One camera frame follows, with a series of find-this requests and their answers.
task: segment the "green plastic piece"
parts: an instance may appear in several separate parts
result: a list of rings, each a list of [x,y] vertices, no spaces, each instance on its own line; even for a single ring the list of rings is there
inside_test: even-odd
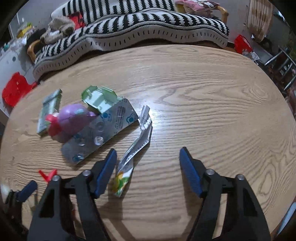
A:
[[[107,87],[90,86],[81,93],[81,99],[100,113],[104,113],[118,101],[121,101],[123,96],[118,97],[113,90]]]

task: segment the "yellow object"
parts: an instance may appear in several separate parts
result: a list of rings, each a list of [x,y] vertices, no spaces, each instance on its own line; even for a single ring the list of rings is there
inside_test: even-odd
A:
[[[22,31],[20,31],[19,34],[17,35],[17,38],[21,38],[21,37],[23,37],[23,36],[25,35],[25,33],[26,33],[30,28],[32,28],[32,25],[30,25],[30,26],[24,28]]]

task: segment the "pink pillow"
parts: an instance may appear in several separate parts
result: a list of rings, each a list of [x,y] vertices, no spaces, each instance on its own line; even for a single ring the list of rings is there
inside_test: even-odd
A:
[[[220,5],[208,0],[176,0],[175,3],[185,5],[198,12],[213,10]]]

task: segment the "blue object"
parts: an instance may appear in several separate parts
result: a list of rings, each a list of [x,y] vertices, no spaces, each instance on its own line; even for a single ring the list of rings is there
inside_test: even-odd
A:
[[[105,192],[107,184],[116,165],[116,161],[117,153],[115,150],[112,150],[110,155],[108,155],[105,159],[105,165],[103,166],[102,171],[96,180],[97,187],[94,192],[96,198],[98,198],[101,194]]]
[[[180,150],[179,160],[192,191],[200,196],[202,193],[200,176],[197,174],[197,171],[192,164],[192,158],[188,155],[187,151],[184,148]]]
[[[17,201],[25,202],[29,196],[37,189],[37,183],[30,181],[17,195]]]

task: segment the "wood grain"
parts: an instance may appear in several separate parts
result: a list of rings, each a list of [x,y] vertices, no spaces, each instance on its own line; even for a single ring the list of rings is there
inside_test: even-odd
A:
[[[135,157],[123,198],[110,188],[97,200],[112,240],[185,240],[201,200],[181,173],[178,155],[192,156],[220,175],[244,174],[272,231],[296,195],[295,121],[284,98],[248,58],[225,50],[190,45],[157,45],[104,54],[78,63],[34,89],[13,110],[0,155],[1,182],[21,189],[31,179],[38,198],[46,183],[38,174],[58,169],[78,175],[115,148],[121,158],[139,133],[120,132],[80,166],[64,160],[61,144],[36,134],[42,99],[57,88],[62,103],[79,103],[89,85],[104,85],[127,97],[140,113],[150,106],[150,145]],[[31,222],[29,203],[23,221]],[[218,225],[223,222],[223,207]]]

